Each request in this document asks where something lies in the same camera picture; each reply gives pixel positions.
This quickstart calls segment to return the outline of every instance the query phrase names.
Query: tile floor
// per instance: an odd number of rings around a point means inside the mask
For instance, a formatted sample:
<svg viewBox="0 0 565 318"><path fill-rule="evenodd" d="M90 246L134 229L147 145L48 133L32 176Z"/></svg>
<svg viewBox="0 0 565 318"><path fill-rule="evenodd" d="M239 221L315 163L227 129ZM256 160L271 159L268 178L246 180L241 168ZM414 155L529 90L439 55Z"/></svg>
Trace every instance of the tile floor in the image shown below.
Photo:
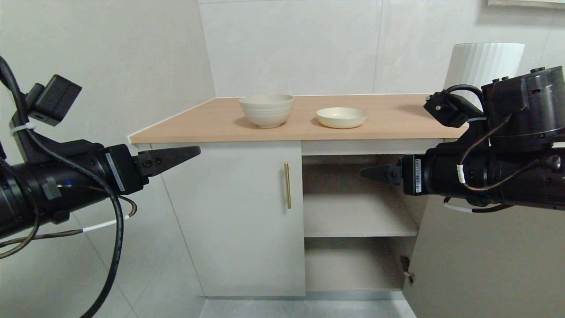
<svg viewBox="0 0 565 318"><path fill-rule="evenodd" d="M416 318L405 300L214 300L200 318Z"/></svg>

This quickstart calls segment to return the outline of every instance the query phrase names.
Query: gold door handle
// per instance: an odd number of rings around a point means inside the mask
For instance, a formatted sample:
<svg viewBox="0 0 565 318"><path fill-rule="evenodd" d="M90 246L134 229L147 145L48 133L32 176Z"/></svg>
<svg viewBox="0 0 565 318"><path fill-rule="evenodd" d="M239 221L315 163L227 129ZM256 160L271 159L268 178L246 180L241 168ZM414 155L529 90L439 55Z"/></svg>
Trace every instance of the gold door handle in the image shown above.
<svg viewBox="0 0 565 318"><path fill-rule="evenodd" d="M288 209L292 209L292 199L290 198L290 171L288 162L284 163L284 174L286 178L286 206Z"/></svg>

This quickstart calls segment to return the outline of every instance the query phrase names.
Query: white bowl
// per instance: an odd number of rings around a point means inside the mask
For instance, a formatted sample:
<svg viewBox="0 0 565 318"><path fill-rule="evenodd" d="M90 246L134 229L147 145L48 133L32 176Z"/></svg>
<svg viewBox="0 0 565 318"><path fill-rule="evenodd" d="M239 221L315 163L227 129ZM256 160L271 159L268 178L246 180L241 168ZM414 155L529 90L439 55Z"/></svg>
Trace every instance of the white bowl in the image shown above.
<svg viewBox="0 0 565 318"><path fill-rule="evenodd" d="M294 96L281 94L252 95L240 99L245 117L260 128L275 128L286 122Z"/></svg>
<svg viewBox="0 0 565 318"><path fill-rule="evenodd" d="M318 122L331 128L359 127L367 119L367 112L358 108L333 107L316 112Z"/></svg>

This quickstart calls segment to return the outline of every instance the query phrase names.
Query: wooden countertop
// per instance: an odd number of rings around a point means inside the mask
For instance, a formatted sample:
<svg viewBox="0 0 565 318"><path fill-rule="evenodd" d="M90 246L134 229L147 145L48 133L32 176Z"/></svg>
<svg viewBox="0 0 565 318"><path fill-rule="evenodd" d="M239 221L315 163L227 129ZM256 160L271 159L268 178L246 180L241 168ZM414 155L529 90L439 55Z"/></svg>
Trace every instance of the wooden countertop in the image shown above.
<svg viewBox="0 0 565 318"><path fill-rule="evenodd" d="M288 121L261 129L249 122L239 98L216 98L134 135L142 143L204 143L214 141L350 140L458 138L466 130L444 127L425 111L425 94L298 96ZM365 123L340 130L320 125L316 111L355 107L368 111Z"/></svg>

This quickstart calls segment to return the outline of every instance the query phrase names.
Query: wire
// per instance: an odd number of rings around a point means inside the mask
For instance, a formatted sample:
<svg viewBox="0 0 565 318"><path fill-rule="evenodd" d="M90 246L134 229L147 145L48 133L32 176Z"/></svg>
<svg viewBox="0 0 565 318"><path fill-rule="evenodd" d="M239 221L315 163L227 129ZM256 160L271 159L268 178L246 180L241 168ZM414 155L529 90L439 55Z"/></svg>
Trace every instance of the wire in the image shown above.
<svg viewBox="0 0 565 318"><path fill-rule="evenodd" d="M16 183L18 184L18 187L20 187L21 189L21 193L24 195L25 201L30 204L33 207L33 212L35 214L35 221L33 223L33 227L32 230L29 232L28 236L23 238L23 240L21 240L21 242L18 246L14 247L13 249L6 251L4 253L0 253L0 260L1 259L5 259L8 256L12 256L14 254L16 254L17 252L23 250L24 247L26 247L28 244L30 244L30 242L32 240L34 240L34 238L36 237L37 231L39 230L39 225L40 225L40 214L39 214L39 209L37 208L35 201L33 201L33 199L30 198L30 196L28 195L28 193L31 195L31 189L29 188L29 185L23 181L22 179L20 179L20 177L18 176L18 174L13 170L12 166L10 166L8 164L8 162L6 162L6 160L4 160L3 158L0 158L0 165L2 166L2 168L4 169L4 171L6 173L9 173L12 175L12 177L14 177L14 180L16 180Z"/></svg>
<svg viewBox="0 0 565 318"><path fill-rule="evenodd" d="M485 101L483 99L483 92L478 89L477 87L474 87L473 85L468 85L468 84L459 84L459 85L453 85L451 87L448 87L445 89L445 91L447 93L451 93L454 91L469 91L471 93L474 93L477 98L479 99L479 101L481 102L481 106L483 107L483 109L485 108Z"/></svg>
<svg viewBox="0 0 565 318"><path fill-rule="evenodd" d="M100 188L95 188L95 187L90 187L90 186L85 186L94 190L98 190L98 191L102 191L104 192L103 189ZM132 216L134 216L137 213L137 204L131 200L128 199L125 196L118 196L118 199L122 199L124 201L126 201L127 203L129 203L132 206L131 211L129 212L128 215L126 215L124 217L124 220L127 220L129 218L131 218ZM55 232L55 233L48 233L48 234L41 234L41 235L36 235L32 240L40 240L40 239L49 239L49 238L61 238L61 237L70 237L73 235L77 235L77 234L81 234L81 233L86 233L92 230L97 230L97 229L101 229L103 227L109 226L109 225L113 225L116 224L116 220L113 221L109 221L109 222L104 222L101 224L97 224L97 225L93 225L93 226L89 226L89 227L85 227L83 229L76 229L76 230L69 230L69 231L61 231L61 232ZM26 240L26 237L21 237L21 238L15 238L15 239L11 239L11 240L7 240L5 242L0 242L0 248L6 247L8 245L12 245L12 244L17 244L20 242L23 242L24 240Z"/></svg>
<svg viewBox="0 0 565 318"><path fill-rule="evenodd" d="M463 171L463 162L465 161L465 158L467 158L467 156L469 155L469 153L471 152L471 150L473 150L474 147L476 147L477 145L479 145L480 143L482 143L483 141L485 141L488 137L492 136L495 132L497 132L500 128L502 128L502 126L506 125L508 123L508 121L510 121L510 118L512 118L512 114L509 114L508 116L504 117L503 121L496 126L495 128L491 129L489 132L487 132L486 134L484 134L481 138L477 139L476 142L474 142L469 148L467 148L467 150L465 150L465 152L463 152L463 154L461 155L461 159L459 159L459 164L458 164L458 169L460 170L460 172L462 173ZM536 164L538 162L538 159L535 159L527 164L525 164L524 166L520 167L518 170L516 170L515 172L513 172L512 174L510 174L508 177L505 177L504 179L502 179L501 181L495 183L495 184L490 184L488 186L484 186L484 187L472 187L469 184L463 181L461 182L465 188L469 189L469 190L473 190L473 191L486 191L492 188L496 188L498 186L500 186L502 183L505 183L506 181L512 179L513 177L517 176L518 174L526 171L527 169L529 169L530 167L532 167L534 164Z"/></svg>
<svg viewBox="0 0 565 318"><path fill-rule="evenodd" d="M27 110L26 110L27 106L25 104L23 94L20 91L18 83L17 83L17 81L14 77L14 74L12 73L8 63L1 56L0 56L0 77L1 77L2 83L4 83L6 85L6 87L8 87L8 89L12 92L12 95L14 97L14 101L16 103L16 108L18 110L18 114L19 114L19 117L21 119L21 123L22 124L28 123L29 118L27 116ZM115 243L114 243L114 252L112 254L112 260L110 262L110 268L108 270L108 275L106 277L106 281L104 282L104 286L102 286L102 290L100 291L98 297L96 298L94 303L90 306L90 308L88 308L88 310L81 316L83 318L91 318L91 317L94 316L94 314L96 314L96 312L98 312L98 310L100 309L100 307L102 307L102 304L104 303L104 301L108 297L110 290L112 289L112 285L114 284L114 281L116 279L116 274L118 272L118 265L120 263L120 255L121 255L121 247L122 247L123 238L124 238L124 217L123 217L122 212L121 212L121 205L118 202L118 197L117 197L117 194L115 193L115 191L102 178L100 178L99 176L90 172L89 170L81 167L80 165L77 165L76 163L70 161L69 159L66 159L65 157L62 157L62 156L58 155L57 153L46 148L36 138L33 131L31 131L29 129L27 129L25 131L26 131L27 135L29 136L29 138L35 143L35 145L38 146L47 155L49 155L50 157L52 157L53 159L55 159L59 162L64 163L65 165L83 173L84 175L86 175L87 177L91 178L96 183L98 183L104 189L104 191L108 194L108 196L110 197L110 200L112 202L112 205L114 206L114 212L115 212L115 215L116 215L116 239L115 239Z"/></svg>
<svg viewBox="0 0 565 318"><path fill-rule="evenodd" d="M511 205L511 204L498 204L498 205L495 205L495 206L490 207L490 208L469 209L469 208L460 207L458 205L450 204L449 200L451 200L450 196L444 198L444 206L446 208L456 210L456 211L461 211L461 212L468 212L468 213L492 213L492 212L497 212L497 211L501 211L501 210L513 207L513 205Z"/></svg>

